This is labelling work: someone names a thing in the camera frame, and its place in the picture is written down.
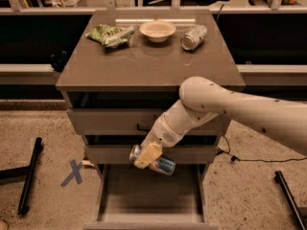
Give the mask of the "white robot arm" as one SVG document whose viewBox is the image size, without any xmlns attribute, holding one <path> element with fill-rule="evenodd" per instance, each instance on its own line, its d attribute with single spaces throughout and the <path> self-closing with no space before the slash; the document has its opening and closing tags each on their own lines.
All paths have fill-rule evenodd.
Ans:
<svg viewBox="0 0 307 230">
<path fill-rule="evenodd" d="M 307 104 L 227 90 L 203 77 L 185 80 L 179 99 L 154 122 L 144 141 L 130 152 L 139 169 L 171 174 L 176 163 L 162 155 L 191 129 L 219 115 L 249 127 L 273 141 L 307 155 Z"/>
</svg>

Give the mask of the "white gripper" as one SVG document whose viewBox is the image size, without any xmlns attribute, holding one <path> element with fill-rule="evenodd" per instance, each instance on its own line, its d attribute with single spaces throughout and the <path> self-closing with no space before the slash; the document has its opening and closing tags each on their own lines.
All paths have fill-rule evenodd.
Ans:
<svg viewBox="0 0 307 230">
<path fill-rule="evenodd" d="M 153 124 L 151 131 L 141 143 L 141 152 L 136 157 L 134 165 L 139 169 L 148 167 L 154 160 L 162 155 L 163 148 L 171 148 L 179 141 L 176 134 L 167 124 L 162 114 Z"/>
</svg>

